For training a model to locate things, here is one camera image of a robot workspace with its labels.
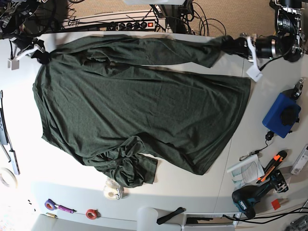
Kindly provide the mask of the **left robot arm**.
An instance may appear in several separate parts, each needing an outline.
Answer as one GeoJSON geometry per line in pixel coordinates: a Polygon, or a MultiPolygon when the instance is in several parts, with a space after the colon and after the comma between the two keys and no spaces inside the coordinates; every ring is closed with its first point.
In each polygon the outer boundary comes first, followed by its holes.
{"type": "Polygon", "coordinates": [[[269,63],[284,59],[297,62],[304,54],[305,35],[303,26],[303,0],[271,0],[275,10],[275,34],[259,36],[241,34],[228,39],[222,45],[225,53],[236,54],[252,63],[247,75],[255,82],[261,79],[262,70],[269,63]]]}

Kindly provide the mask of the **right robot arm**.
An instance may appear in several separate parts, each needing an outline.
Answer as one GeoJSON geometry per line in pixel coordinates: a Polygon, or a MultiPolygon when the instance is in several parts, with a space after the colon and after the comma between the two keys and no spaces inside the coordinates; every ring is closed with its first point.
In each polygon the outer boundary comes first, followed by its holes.
{"type": "Polygon", "coordinates": [[[36,59],[40,64],[48,64],[51,55],[46,51],[44,41],[39,37],[51,29],[56,15],[56,1],[52,0],[52,10],[47,23],[38,33],[32,33],[25,22],[35,15],[46,0],[2,0],[0,2],[0,39],[10,42],[8,68],[17,70],[24,57],[36,59]]]}

